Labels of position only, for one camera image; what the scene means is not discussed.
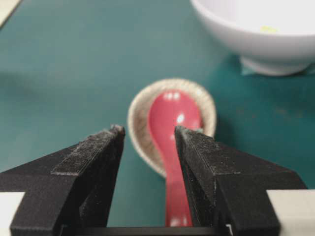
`white bowl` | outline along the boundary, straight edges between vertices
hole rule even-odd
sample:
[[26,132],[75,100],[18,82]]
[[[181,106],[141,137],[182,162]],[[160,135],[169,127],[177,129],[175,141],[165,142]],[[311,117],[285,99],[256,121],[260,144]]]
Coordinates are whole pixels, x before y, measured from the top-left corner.
[[203,133],[214,136],[217,112],[212,96],[202,86],[181,78],[164,79],[142,89],[133,99],[128,111],[128,130],[132,144],[140,157],[163,177],[165,168],[147,129],[147,118],[155,98],[162,92],[179,89],[188,94],[200,108]]
[[206,29],[266,75],[315,61],[315,0],[190,0]]

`spoon handle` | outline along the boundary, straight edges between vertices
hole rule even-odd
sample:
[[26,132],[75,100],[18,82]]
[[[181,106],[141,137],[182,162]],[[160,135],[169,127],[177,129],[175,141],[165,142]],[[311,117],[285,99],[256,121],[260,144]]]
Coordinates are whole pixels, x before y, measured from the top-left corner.
[[166,226],[188,227],[192,226],[186,189],[181,171],[180,162],[176,158],[167,157],[166,170]]

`teal table surface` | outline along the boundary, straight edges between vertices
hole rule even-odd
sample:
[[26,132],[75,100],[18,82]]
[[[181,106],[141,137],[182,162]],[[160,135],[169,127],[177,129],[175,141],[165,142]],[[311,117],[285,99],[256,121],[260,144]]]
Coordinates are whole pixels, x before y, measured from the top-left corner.
[[[315,188],[315,75],[242,76],[188,0],[24,0],[0,30],[0,171],[117,123],[150,83],[204,86],[216,139]],[[126,136],[109,226],[163,226],[165,182]]]

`black plastic part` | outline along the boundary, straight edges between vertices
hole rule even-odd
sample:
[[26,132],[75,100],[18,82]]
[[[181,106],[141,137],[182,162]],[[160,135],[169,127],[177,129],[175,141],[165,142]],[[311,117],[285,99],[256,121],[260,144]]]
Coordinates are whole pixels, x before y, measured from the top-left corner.
[[78,229],[75,236],[225,236],[213,228],[88,228]]
[[280,223],[266,190],[306,189],[293,171],[178,126],[177,151],[194,226],[234,236],[278,236]]
[[12,236],[59,236],[63,225],[70,231],[106,227],[124,136],[121,126],[113,126],[0,173],[0,192],[25,192]]

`red spoon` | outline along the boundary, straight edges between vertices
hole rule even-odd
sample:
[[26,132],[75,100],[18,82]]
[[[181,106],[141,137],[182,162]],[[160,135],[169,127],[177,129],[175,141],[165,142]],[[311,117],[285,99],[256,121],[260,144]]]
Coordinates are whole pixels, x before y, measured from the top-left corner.
[[201,115],[195,102],[179,90],[160,94],[148,115],[148,128],[166,171],[166,226],[192,226],[174,130],[176,125],[201,128]]

